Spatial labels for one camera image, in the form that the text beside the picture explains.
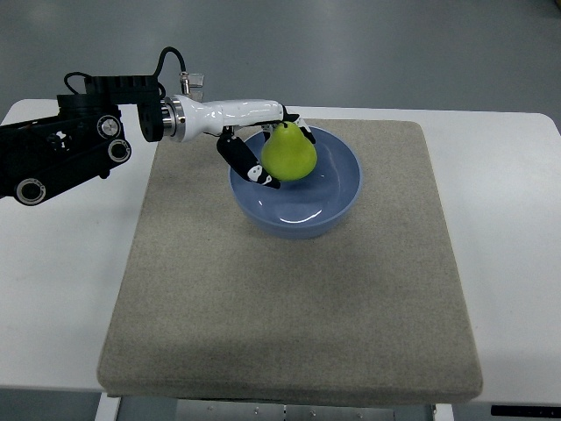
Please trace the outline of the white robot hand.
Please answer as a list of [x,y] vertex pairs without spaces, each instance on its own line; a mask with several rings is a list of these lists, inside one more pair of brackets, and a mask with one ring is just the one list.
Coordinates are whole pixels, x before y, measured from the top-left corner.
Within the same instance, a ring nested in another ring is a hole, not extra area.
[[271,176],[261,165],[247,144],[225,127],[262,125],[265,141],[273,134],[274,124],[280,122],[296,127],[311,143],[316,139],[306,121],[298,113],[284,110],[274,100],[244,99],[200,103],[185,95],[165,97],[161,101],[163,138],[175,142],[188,142],[202,133],[219,136],[217,151],[231,169],[247,182],[279,189],[281,182]]

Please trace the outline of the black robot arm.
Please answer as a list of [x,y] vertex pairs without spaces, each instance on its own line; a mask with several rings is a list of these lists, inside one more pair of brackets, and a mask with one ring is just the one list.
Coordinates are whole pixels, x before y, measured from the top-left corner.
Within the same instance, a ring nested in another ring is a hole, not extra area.
[[181,93],[166,96],[154,75],[86,75],[85,93],[57,97],[57,115],[2,126],[1,195],[35,206],[93,178],[107,178],[131,158],[119,110],[123,104],[136,106],[146,141],[215,136],[217,151],[242,179],[279,188],[279,176],[263,168],[235,132],[259,126],[269,139],[277,127],[294,124],[312,146],[316,140],[308,125],[271,100],[200,103],[194,90],[202,83],[202,75],[182,71]]

